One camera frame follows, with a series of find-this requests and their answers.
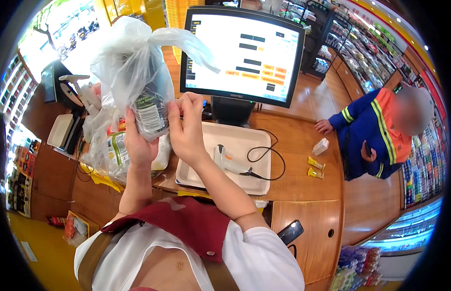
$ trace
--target tree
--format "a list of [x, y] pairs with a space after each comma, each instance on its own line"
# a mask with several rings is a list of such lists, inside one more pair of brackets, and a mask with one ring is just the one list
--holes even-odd
[[55, 0], [51, 4], [47, 5], [45, 8], [41, 9], [41, 11], [35, 16], [33, 21], [31, 22], [31, 28], [33, 31], [45, 34], [48, 37], [48, 42], [53, 48], [56, 50], [54, 40], [52, 38], [51, 32], [49, 31], [48, 17], [51, 13], [51, 9], [53, 7], [58, 7], [62, 3], [68, 2], [70, 0]]

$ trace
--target small box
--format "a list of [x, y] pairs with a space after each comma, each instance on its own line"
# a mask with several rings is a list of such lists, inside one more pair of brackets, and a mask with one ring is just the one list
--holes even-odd
[[320, 155], [329, 146], [329, 141], [324, 137], [313, 147], [313, 154]]

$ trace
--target yellow basket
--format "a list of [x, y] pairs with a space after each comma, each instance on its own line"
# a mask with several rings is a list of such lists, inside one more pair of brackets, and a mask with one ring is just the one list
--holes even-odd
[[88, 238], [90, 238], [90, 236], [94, 235], [96, 232], [99, 231], [99, 225], [95, 224], [94, 222], [84, 217], [83, 215], [77, 215], [71, 212], [70, 210], [68, 211], [68, 213], [75, 216], [76, 218], [80, 218], [86, 224], [86, 227], [88, 228]]

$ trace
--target fire extinguisher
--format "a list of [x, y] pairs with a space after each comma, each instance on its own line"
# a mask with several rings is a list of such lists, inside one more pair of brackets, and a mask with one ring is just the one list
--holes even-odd
[[48, 219], [49, 225], [54, 225], [55, 227], [61, 227], [61, 228], [64, 228], [65, 223], [67, 222], [66, 218], [53, 217], [53, 218], [47, 218], [47, 219]]

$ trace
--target poster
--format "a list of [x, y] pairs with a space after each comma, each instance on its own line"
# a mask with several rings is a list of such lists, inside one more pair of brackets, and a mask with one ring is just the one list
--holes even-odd
[[8, 195], [8, 203], [11, 208], [17, 210], [23, 216], [30, 218], [31, 189], [33, 174], [40, 143], [37, 142], [29, 148], [18, 146], [15, 150], [14, 169], [8, 179], [11, 193]]

